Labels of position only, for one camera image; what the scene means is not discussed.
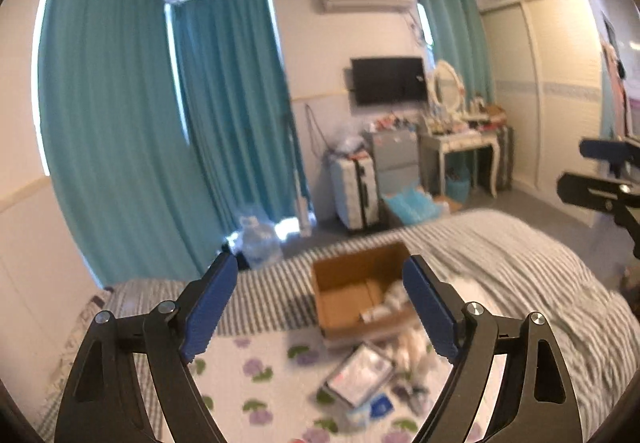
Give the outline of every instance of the box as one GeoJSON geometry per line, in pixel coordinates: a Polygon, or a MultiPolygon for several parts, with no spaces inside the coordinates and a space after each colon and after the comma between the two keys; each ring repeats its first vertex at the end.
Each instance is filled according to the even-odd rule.
{"type": "Polygon", "coordinates": [[[360,318],[363,311],[381,304],[388,287],[402,279],[402,265],[409,257],[404,243],[393,243],[313,263],[318,324],[327,347],[385,340],[419,325],[410,303],[370,323],[360,318]]]}
{"type": "Polygon", "coordinates": [[[433,201],[436,203],[449,203],[449,212],[451,212],[452,214],[455,214],[456,212],[462,210],[463,206],[462,203],[458,203],[457,201],[454,201],[447,196],[436,196],[433,198],[433,201]]]}

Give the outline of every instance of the wardrobe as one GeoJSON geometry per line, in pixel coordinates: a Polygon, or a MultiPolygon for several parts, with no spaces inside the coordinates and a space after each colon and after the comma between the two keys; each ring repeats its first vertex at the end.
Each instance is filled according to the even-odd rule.
{"type": "Polygon", "coordinates": [[[588,0],[505,0],[482,12],[496,103],[515,131],[514,186],[593,225],[595,214],[562,204],[565,171],[597,176],[580,156],[599,137],[602,52],[588,0]]]}

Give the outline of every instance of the blue basket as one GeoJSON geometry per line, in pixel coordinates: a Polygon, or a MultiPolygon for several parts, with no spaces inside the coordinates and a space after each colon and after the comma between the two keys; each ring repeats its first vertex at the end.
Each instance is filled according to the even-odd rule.
{"type": "Polygon", "coordinates": [[[453,180],[449,176],[446,176],[446,195],[448,198],[464,204],[469,197],[469,191],[471,190],[471,175],[467,169],[458,173],[460,179],[453,180]]]}

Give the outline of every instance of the wall-mounted tv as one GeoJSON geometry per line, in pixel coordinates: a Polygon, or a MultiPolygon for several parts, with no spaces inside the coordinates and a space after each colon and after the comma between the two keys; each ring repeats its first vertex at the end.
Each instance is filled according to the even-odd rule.
{"type": "Polygon", "coordinates": [[[352,58],[351,72],[358,105],[427,100],[421,57],[352,58]]]}

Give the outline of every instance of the teal curtain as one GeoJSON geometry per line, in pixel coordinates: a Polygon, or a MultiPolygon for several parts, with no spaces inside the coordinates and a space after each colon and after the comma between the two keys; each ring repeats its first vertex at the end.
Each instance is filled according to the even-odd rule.
{"type": "Polygon", "coordinates": [[[195,279],[227,233],[171,73],[162,0],[47,0],[42,139],[66,222],[103,285],[195,279]]]}
{"type": "Polygon", "coordinates": [[[252,204],[294,216],[296,169],[306,183],[269,1],[190,0],[173,14],[191,140],[221,221],[236,227],[252,204]]]}
{"type": "Polygon", "coordinates": [[[494,101],[486,36],[476,0],[418,0],[424,6],[433,36],[436,61],[446,60],[458,72],[467,99],[478,92],[494,101]]]}

